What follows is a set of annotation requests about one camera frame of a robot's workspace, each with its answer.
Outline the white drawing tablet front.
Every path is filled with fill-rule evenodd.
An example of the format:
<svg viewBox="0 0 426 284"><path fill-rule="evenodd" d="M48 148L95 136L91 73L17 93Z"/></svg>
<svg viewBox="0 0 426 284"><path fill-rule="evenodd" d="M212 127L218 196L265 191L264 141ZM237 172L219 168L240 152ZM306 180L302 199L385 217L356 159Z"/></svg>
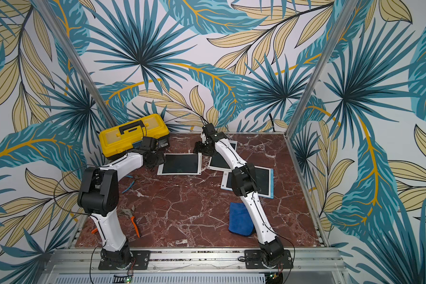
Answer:
<svg viewBox="0 0 426 284"><path fill-rule="evenodd" d="M226 150L226 154L228 158L233 158L236 160L234 153L232 151L236 151L238 142L237 141L229 141L229 145L224 145L222 141L219 141L217 144L222 145L223 148ZM224 172L230 172L232 171L232 168L229 166L227 161L224 159L221 153L215 153L213 157L210 158L208 169L211 170L218 170L218 171L224 171Z"/></svg>

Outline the white drawing tablet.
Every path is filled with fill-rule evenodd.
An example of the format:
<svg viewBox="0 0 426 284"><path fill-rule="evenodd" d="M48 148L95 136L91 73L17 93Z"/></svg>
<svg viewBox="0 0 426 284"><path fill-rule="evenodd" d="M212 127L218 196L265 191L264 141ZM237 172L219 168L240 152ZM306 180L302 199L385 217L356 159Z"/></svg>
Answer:
<svg viewBox="0 0 426 284"><path fill-rule="evenodd" d="M202 155L200 153L167 153L166 161L158 167L157 174L164 175L200 175Z"/></svg>
<svg viewBox="0 0 426 284"><path fill-rule="evenodd" d="M222 145L223 148L226 150L226 154L228 158L233 158L236 160L234 153L232 151L236 151L238 142L237 141L229 141L229 145L224 145L222 141L219 141L217 144ZM221 153L215 153L213 157L210 158L208 169L211 170L218 170L218 171L224 171L224 172L230 172L232 171L232 168L229 166L227 161L224 159Z"/></svg>

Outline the blue microfiber cloth black trim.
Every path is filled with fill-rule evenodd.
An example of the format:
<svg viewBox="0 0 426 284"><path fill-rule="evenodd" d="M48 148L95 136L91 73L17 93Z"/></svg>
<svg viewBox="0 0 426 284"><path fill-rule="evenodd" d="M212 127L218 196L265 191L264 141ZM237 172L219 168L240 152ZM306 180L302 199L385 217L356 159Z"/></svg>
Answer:
<svg viewBox="0 0 426 284"><path fill-rule="evenodd" d="M243 203L230 203L228 230L243 237L250 237L255 232L251 216Z"/></svg>

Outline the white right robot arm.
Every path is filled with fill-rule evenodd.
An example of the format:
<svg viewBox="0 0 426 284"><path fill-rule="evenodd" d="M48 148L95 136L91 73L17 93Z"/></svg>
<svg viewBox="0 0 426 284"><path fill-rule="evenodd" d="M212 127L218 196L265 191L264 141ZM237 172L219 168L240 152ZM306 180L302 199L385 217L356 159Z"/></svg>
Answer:
<svg viewBox="0 0 426 284"><path fill-rule="evenodd" d="M284 259L293 262L295 254L287 254L282 243L283 236L276 233L270 225L258 196L255 166L247 163L232 148L223 132L218 132L213 124L202 127L201 141L195 143L194 153L214 156L218 153L231 169L231 188L245 205L250 214L260 247L260 259L265 267L273 268Z"/></svg>

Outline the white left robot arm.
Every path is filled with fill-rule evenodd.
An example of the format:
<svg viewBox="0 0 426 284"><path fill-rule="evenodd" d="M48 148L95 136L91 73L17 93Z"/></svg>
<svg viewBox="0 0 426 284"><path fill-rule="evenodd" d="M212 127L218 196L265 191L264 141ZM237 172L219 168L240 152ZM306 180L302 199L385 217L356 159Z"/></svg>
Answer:
<svg viewBox="0 0 426 284"><path fill-rule="evenodd" d="M129 269L134 262L118 219L119 181L142 166L151 169L164 164L162 149L168 145L169 135L143 137L132 149L114 155L111 163L84 171L78 205L93 219L101 237L100 270Z"/></svg>

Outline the blue framed drawing tablet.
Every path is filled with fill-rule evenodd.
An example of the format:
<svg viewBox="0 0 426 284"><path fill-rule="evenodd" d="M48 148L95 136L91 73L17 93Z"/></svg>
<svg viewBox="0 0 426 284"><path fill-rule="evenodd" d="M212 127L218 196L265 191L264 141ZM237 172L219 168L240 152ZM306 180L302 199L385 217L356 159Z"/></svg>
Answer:
<svg viewBox="0 0 426 284"><path fill-rule="evenodd" d="M264 168L260 166L256 166L256 181L258 186L258 195L260 197L273 199L274 194L274 185L273 185L273 169L270 168ZM231 179L232 174L231 172L224 172L221 182L221 189L232 191L231 187Z"/></svg>

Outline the yellow black toolbox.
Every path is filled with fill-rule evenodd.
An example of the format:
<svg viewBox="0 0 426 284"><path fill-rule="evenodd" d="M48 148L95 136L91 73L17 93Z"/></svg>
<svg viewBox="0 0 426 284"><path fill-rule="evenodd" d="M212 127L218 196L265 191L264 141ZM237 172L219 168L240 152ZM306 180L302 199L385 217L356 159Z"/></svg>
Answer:
<svg viewBox="0 0 426 284"><path fill-rule="evenodd" d="M103 130L99 134L103 155L112 159L137 146L143 137L162 138L169 135L169 129L158 114Z"/></svg>

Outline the blue handled pliers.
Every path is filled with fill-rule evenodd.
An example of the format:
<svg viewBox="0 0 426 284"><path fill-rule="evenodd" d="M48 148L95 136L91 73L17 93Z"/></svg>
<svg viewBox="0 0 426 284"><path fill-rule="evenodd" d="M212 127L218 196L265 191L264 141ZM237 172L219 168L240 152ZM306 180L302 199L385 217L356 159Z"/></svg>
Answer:
<svg viewBox="0 0 426 284"><path fill-rule="evenodd" d="M131 176L131 175L126 175L126 178L130 179L130 184L128 185L128 187L122 192L123 194L125 194L126 192L128 192L136 183L137 177L136 176Z"/></svg>

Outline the left aluminium corner post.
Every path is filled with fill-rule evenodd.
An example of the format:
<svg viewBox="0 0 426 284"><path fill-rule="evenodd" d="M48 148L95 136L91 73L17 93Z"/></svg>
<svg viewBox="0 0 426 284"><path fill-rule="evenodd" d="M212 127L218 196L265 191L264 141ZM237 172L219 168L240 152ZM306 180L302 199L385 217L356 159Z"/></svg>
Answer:
<svg viewBox="0 0 426 284"><path fill-rule="evenodd" d="M48 27L53 32L54 37L60 43L62 49L65 51L67 58L71 61L72 66L77 71L82 79L85 87L89 91L91 97L97 104L97 108L103 113L106 124L109 128L117 126L117 122L107 109L105 101L100 95L94 81L92 80L87 68L82 63L78 52L75 50L67 31L64 30L62 23L56 18L56 14L51 8L48 1L36 0L34 1L37 9L41 13L42 18L45 20Z"/></svg>

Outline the aluminium corner post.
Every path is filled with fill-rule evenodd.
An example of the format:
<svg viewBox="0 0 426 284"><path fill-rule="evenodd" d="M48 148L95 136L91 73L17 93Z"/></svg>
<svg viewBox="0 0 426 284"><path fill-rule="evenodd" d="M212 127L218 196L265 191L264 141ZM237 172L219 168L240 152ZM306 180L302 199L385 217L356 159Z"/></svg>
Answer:
<svg viewBox="0 0 426 284"><path fill-rule="evenodd" d="M310 96L314 91L315 84L318 82L321 72L327 65L331 54L333 53L334 48L336 47L342 35L343 30L346 28L347 23L351 15L353 14L353 10L355 9L357 3L358 0L350 0L344 3L343 9L338 16L335 25L333 26L332 34L325 44L323 52L319 57L319 60L315 66L315 69L310 77L309 82L306 85L304 93L302 94L301 99L298 101L297 108L293 116L291 117L291 121L285 132L285 138L291 138L291 136L295 132L298 121L301 119L304 109L309 102Z"/></svg>
<svg viewBox="0 0 426 284"><path fill-rule="evenodd" d="M56 14L51 8L48 1L36 0L34 1L37 9L41 13L42 18L45 20L48 27L53 32L54 37L60 43L62 49L65 51L67 58L71 61L72 66L77 71L82 79L85 87L89 91L91 97L97 104L97 108L103 113L106 124L109 128L117 126L117 122L107 109L105 101L100 95L94 81L92 80L87 68L82 63L78 52L75 50L67 31L64 30L62 23L56 18Z"/></svg>

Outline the orange handled cutter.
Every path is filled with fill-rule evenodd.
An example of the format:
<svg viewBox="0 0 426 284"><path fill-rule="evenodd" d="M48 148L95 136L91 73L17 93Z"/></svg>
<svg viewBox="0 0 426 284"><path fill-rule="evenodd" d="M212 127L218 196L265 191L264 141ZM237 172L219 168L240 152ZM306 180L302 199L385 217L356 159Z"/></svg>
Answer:
<svg viewBox="0 0 426 284"><path fill-rule="evenodd" d="M139 232L139 229L138 229L138 225L137 225L137 219L136 219L136 217L134 216L134 211L135 211L135 206L131 206L131 208L121 208L120 209L120 213L122 214L122 215L124 215L124 216L127 216L128 217L128 219L131 221L131 223L132 223L132 225L133 225L133 227L134 227L134 230L135 230L135 233L136 233L136 236L138 237L138 238L140 238L141 237L141 235L140 235L140 232Z"/></svg>

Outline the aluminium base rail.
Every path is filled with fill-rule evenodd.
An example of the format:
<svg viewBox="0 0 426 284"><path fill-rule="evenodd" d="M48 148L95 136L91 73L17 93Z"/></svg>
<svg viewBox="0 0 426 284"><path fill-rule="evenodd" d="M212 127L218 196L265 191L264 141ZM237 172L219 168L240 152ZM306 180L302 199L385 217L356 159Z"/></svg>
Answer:
<svg viewBox="0 0 426 284"><path fill-rule="evenodd" d="M252 261L249 248L137 249L134 268L99 270L91 249L57 251L39 284L350 284L336 248L289 248L283 264L272 268Z"/></svg>

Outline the right aluminium corner post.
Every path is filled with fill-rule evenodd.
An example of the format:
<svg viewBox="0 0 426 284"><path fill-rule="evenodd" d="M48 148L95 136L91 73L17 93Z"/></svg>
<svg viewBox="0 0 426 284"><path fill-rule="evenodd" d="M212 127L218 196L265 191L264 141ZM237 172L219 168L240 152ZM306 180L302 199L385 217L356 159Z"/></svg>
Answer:
<svg viewBox="0 0 426 284"><path fill-rule="evenodd" d="M350 0L344 3L343 9L338 16L335 25L333 26L332 34L325 44L323 52L319 57L319 60L315 66L315 69L310 77L309 82L306 85L304 93L302 94L301 99L298 101L297 108L293 116L291 117L291 121L285 132L285 138L291 138L291 136L295 132L298 121L301 119L304 109L309 102L310 96L314 91L315 84L318 82L321 72L327 65L331 54L333 53L334 48L336 47L342 35L343 30L346 28L347 23L351 15L353 14L353 10L355 9L357 3L358 0Z"/></svg>

